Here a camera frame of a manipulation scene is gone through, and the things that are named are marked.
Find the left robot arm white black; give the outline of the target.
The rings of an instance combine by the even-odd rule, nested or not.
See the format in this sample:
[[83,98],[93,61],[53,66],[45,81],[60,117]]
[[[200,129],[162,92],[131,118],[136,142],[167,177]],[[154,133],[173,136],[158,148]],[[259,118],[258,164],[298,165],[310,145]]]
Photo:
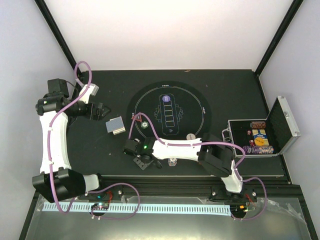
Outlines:
[[102,120],[110,108],[89,99],[99,87],[85,85],[80,99],[71,103],[67,81],[51,79],[47,82],[48,93],[38,100],[35,108],[39,115],[43,135],[43,154],[40,174],[32,178],[32,185],[48,202],[63,201],[89,192],[95,199],[103,199],[108,192],[100,182],[98,174],[83,175],[72,170],[67,149],[67,127],[70,118],[84,116],[90,120]]

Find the red triangular button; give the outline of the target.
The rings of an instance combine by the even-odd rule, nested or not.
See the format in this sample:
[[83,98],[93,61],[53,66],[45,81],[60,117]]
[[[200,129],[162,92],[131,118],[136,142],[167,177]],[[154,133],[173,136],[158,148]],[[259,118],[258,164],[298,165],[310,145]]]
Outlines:
[[131,118],[133,121],[136,121],[136,122],[140,122],[142,123],[143,120],[142,120],[142,115],[140,112],[138,112],[137,114],[133,115],[132,118]]

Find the green chips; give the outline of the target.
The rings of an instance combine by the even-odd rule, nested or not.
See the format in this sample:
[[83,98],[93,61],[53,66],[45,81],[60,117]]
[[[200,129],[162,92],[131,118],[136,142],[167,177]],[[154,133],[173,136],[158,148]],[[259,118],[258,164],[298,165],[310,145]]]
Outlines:
[[147,121],[143,121],[143,122],[141,123],[140,127],[141,127],[142,129],[146,129],[146,128],[149,127],[149,123],[148,123]]

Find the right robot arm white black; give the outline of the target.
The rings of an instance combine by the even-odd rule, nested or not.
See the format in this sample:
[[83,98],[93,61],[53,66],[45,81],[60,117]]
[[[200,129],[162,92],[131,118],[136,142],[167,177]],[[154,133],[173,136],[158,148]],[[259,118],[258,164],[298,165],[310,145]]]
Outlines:
[[157,136],[147,137],[145,140],[128,139],[123,152],[146,163],[168,159],[197,162],[207,173],[220,178],[228,198],[238,202],[246,195],[246,191],[235,163],[233,149],[241,151],[243,156],[246,154],[240,146],[219,141],[214,135],[206,133],[201,138],[190,140],[169,140]]

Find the purple round button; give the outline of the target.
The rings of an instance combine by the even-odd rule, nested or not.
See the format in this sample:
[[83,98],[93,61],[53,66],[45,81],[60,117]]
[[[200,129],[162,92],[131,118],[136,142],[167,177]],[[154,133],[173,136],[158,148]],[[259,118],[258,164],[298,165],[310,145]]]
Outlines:
[[163,95],[161,99],[164,103],[169,103],[171,101],[171,97],[169,95]]

